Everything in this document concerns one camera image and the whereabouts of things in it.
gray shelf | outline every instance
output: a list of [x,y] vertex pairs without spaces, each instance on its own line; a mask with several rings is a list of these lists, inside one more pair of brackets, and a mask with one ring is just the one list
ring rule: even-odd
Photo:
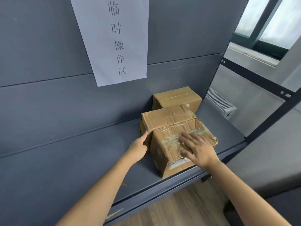
[[[244,136],[204,100],[197,117],[216,135],[221,158],[245,146]],[[0,159],[2,225],[53,225],[139,137],[139,119]],[[118,215],[201,175],[192,167],[161,179],[147,154],[124,179],[110,212]]]

right hand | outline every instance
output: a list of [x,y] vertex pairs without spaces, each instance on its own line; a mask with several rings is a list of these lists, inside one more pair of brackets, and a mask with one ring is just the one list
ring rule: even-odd
[[181,154],[190,159],[194,164],[210,173],[213,167],[221,161],[216,155],[211,144],[201,135],[182,133],[179,141],[183,142],[191,149],[193,154],[187,150],[182,150]]

torn cardboard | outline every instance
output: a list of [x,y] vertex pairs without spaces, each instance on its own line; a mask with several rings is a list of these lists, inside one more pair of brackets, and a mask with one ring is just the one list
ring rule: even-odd
[[152,110],[184,104],[195,113],[200,106],[201,101],[202,98],[187,86],[154,94]]
[[148,131],[144,144],[150,149],[153,131],[159,128],[195,119],[195,114],[185,105],[175,105],[141,114],[140,134]]
[[189,150],[185,145],[179,142],[179,136],[183,132],[200,134],[205,137],[213,147],[218,144],[217,138],[199,119],[193,119],[154,130],[150,153],[162,178],[167,178],[170,175],[194,165],[193,162],[181,155],[181,150]]

floor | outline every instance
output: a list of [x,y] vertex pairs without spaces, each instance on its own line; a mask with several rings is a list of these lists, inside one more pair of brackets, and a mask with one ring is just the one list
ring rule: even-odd
[[223,214],[227,201],[213,179],[198,180],[114,226],[229,226]]

